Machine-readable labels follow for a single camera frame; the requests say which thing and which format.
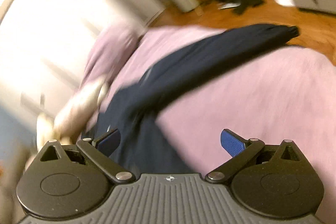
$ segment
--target pink bedsheet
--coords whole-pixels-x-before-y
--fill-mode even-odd
[[[202,38],[223,32],[198,26],[150,29],[112,83],[101,111],[123,85],[156,61]],[[257,58],[185,94],[157,123],[192,167],[206,174],[231,157],[220,134],[229,128],[266,144],[292,139],[320,175],[325,197],[317,215],[336,223],[336,71],[322,54],[286,47]]]

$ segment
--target wall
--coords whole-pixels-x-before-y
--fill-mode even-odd
[[[34,132],[43,94],[44,111],[55,117],[76,87],[52,68],[80,83],[97,34],[119,22],[144,31],[118,0],[14,0],[0,25],[1,107]]]
[[[0,160],[8,160],[17,141],[35,143],[35,134],[0,107]]]

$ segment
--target circular black disc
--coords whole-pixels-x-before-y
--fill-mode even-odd
[[[278,172],[267,164],[243,169],[231,183],[235,198],[266,217],[288,219],[315,212],[323,198],[320,179],[285,167]]]
[[[41,169],[28,169],[17,186],[21,204],[45,219],[66,219],[84,214],[97,206],[109,190],[107,178],[95,168],[47,161]]]

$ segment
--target metal rivet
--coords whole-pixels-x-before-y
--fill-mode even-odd
[[[225,176],[222,172],[211,172],[208,174],[208,178],[210,178],[211,180],[221,180],[224,177]]]
[[[132,178],[132,174],[130,172],[119,172],[115,175],[118,180],[128,180]]]

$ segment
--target blue grip pad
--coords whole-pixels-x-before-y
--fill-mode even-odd
[[[236,139],[226,130],[223,130],[220,135],[220,144],[231,157],[237,156],[245,149],[245,144]]]
[[[96,149],[103,153],[106,157],[109,157],[114,152],[114,150],[118,148],[120,139],[120,132],[119,130],[116,130],[111,135],[100,141],[97,144]]]

